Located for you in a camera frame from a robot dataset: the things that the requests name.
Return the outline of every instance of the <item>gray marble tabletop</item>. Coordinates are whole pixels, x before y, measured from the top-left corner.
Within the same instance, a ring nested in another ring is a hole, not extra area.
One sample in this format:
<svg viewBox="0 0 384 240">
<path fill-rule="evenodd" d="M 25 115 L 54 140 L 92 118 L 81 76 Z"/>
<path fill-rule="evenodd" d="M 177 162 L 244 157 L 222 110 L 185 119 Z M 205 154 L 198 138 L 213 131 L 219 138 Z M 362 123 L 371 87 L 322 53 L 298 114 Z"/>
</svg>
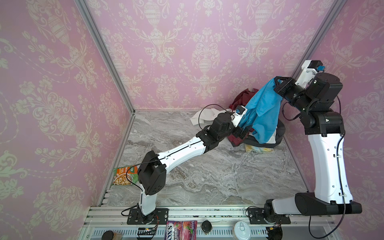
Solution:
<svg viewBox="0 0 384 240">
<path fill-rule="evenodd" d="M 136 112 L 119 167 L 140 163 L 144 155 L 170 150 L 200 130 L 194 112 Z M 108 206 L 138 203 L 140 190 L 112 186 Z M 225 139 L 213 150 L 184 162 L 167 174 L 157 205 L 263 205 L 267 199 L 305 192 L 304 182 L 283 141 L 273 152 L 245 152 Z"/>
</svg>

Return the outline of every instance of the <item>maroon cloth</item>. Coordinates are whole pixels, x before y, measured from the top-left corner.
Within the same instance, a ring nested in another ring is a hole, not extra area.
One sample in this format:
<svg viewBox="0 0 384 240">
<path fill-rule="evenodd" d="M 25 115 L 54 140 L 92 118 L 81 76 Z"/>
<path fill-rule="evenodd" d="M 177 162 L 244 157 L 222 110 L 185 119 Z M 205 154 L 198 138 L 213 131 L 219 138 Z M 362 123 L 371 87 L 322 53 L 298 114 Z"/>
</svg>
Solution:
<svg viewBox="0 0 384 240">
<path fill-rule="evenodd" d="M 259 90 L 254 88 L 248 88 L 242 91 L 241 93 L 239 93 L 239 95 L 237 95 L 233 103 L 229 105 L 229 108 L 233 111 L 237 108 L 238 105 L 245 106 L 249 102 L 249 100 L 251 100 L 251 98 L 255 95 L 255 93 L 257 93 L 257 91 Z"/>
<path fill-rule="evenodd" d="M 237 97 L 235 98 L 235 100 L 233 101 L 233 103 L 231 105 L 229 105 L 229 108 L 233 110 L 235 110 L 237 108 L 238 105 L 241 105 L 241 106 L 245 106 L 249 100 L 251 100 L 251 98 L 257 93 L 257 91 L 259 91 L 258 89 L 254 89 L 254 88 L 248 88 L 244 91 L 242 91 L 241 93 L 239 93 L 239 95 L 237 95 Z M 235 137 L 234 135 L 229 135 L 228 136 L 228 140 L 230 142 L 233 143 L 233 145 L 235 146 L 239 146 L 242 142 L 243 142 L 243 139 L 239 138 L 239 137 Z"/>
</svg>

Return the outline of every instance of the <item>blue towel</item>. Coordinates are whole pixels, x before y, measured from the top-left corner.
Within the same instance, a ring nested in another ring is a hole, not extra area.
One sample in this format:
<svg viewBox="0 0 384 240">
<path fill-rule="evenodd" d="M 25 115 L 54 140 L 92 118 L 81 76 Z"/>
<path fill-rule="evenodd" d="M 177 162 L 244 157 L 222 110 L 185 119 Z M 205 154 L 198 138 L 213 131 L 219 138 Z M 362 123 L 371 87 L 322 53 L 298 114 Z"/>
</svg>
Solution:
<svg viewBox="0 0 384 240">
<path fill-rule="evenodd" d="M 268 142 L 276 130 L 280 103 L 283 100 L 275 93 L 274 87 L 273 78 L 249 100 L 245 106 L 247 113 L 239 123 L 242 128 L 252 125 L 255 130 L 252 134 L 261 144 Z"/>
</svg>

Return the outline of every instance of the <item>pink wall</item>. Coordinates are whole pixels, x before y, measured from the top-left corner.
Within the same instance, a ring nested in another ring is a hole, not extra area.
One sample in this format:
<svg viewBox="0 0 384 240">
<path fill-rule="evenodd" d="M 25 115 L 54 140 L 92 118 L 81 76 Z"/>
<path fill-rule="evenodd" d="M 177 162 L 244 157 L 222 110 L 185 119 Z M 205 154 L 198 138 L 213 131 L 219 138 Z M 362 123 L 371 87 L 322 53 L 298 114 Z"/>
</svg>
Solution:
<svg viewBox="0 0 384 240">
<path fill-rule="evenodd" d="M 0 239 L 77 239 L 129 113 L 73 1 L 2 1 Z"/>
<path fill-rule="evenodd" d="M 333 0 L 87 0 L 135 109 L 228 105 L 290 75 Z"/>
<path fill-rule="evenodd" d="M 363 213 L 348 215 L 345 240 L 382 239 L 384 229 L 384 2 L 347 1 L 312 59 L 338 76 L 346 137 L 348 183 Z M 339 111 L 338 104 L 333 110 Z M 299 120 L 286 123 L 287 138 L 314 189 L 313 157 Z"/>
</svg>

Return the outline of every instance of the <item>blue connector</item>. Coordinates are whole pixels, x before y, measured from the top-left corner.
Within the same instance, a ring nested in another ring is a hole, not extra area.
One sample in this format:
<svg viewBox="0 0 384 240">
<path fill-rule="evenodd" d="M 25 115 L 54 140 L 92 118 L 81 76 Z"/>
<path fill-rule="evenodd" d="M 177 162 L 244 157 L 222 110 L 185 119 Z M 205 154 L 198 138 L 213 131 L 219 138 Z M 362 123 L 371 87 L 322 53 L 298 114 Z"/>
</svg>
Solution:
<svg viewBox="0 0 384 240">
<path fill-rule="evenodd" d="M 320 72 L 320 71 L 324 71 L 325 70 L 325 66 L 318 66 L 317 67 L 317 71 Z"/>
</svg>

